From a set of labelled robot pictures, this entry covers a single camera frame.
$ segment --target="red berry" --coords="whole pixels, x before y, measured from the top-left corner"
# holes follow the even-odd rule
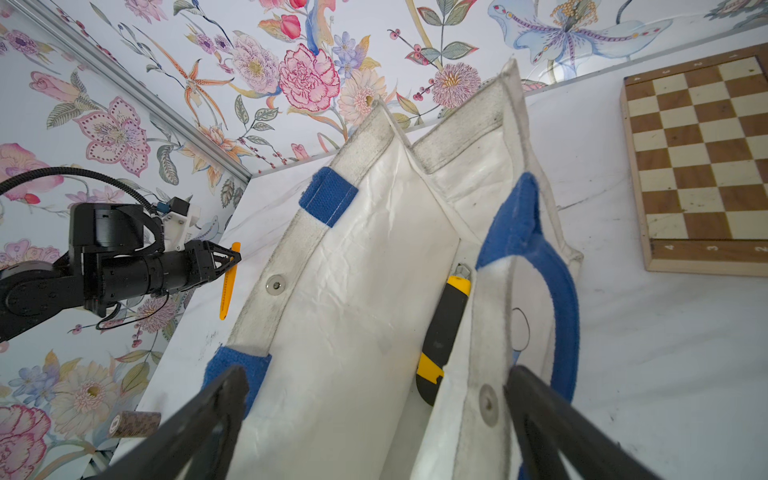
[[[34,194],[26,194],[24,196],[24,201],[30,205],[37,205],[40,203],[40,199],[38,198],[37,195],[34,195]]]

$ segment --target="pink carnation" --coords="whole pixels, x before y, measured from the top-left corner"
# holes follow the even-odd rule
[[[142,17],[150,23],[152,23],[150,17],[153,17],[158,22],[161,19],[168,20],[168,17],[165,16],[161,9],[162,4],[163,0],[125,0],[125,6],[128,7],[128,10],[131,10],[134,15]]]
[[[458,108],[480,88],[478,71],[466,63],[446,65],[435,75],[432,99],[445,108]]]
[[[280,88],[288,103],[296,108],[326,110],[331,99],[339,94],[339,73],[323,50],[315,56],[304,44],[299,44],[299,50],[286,52],[279,70]]]
[[[51,419],[23,405],[0,407],[0,478],[24,480],[45,457]]]

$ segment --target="chessboard border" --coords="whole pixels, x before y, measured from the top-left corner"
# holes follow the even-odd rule
[[[727,63],[728,61],[740,60],[741,58],[758,57],[758,62],[763,68],[763,73],[768,74],[768,43],[754,45],[740,50],[729,51],[721,55],[700,58],[698,60],[674,65],[673,67],[659,68],[643,74],[630,75],[624,78],[624,85],[621,89],[621,114],[624,118],[624,136],[627,139],[627,152],[630,158],[630,171],[632,176],[632,190],[634,192],[635,205],[637,207],[637,217],[640,221],[641,245],[643,249],[643,258],[645,269],[655,272],[677,272],[677,273],[708,273],[713,275],[744,275],[744,276],[768,276],[768,263],[754,263],[750,261],[734,262],[733,257],[725,254],[722,260],[678,260],[678,259],[659,259],[654,258],[651,242],[665,239],[651,239],[648,233],[647,217],[645,216],[645,206],[643,205],[643,193],[640,187],[640,172],[637,168],[637,157],[634,150],[634,141],[632,127],[630,123],[629,107],[627,105],[628,85],[651,81],[657,78],[667,77],[686,71],[698,70],[714,65]],[[740,242],[740,240],[729,240],[730,242]]]
[[[753,45],[752,47],[741,48],[739,50],[728,51],[720,55],[698,58],[697,60],[687,61],[685,63],[673,65],[672,67],[658,68],[657,70],[647,71],[637,75],[624,77],[624,86],[642,83],[644,81],[656,80],[658,78],[670,77],[687,71],[699,70],[701,68],[720,65],[729,61],[741,60],[742,58],[757,57],[763,71],[768,73],[768,43]]]

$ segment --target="yellow utility knife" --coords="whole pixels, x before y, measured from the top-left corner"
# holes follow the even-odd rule
[[[422,356],[416,370],[416,388],[429,405],[435,405],[437,391],[444,376],[442,367],[448,363],[462,322],[472,283],[469,268],[459,264],[442,290],[435,315],[429,324],[422,345]]]

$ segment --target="wooden chessboard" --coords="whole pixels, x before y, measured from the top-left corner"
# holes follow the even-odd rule
[[[648,270],[768,276],[768,44],[624,79]]]

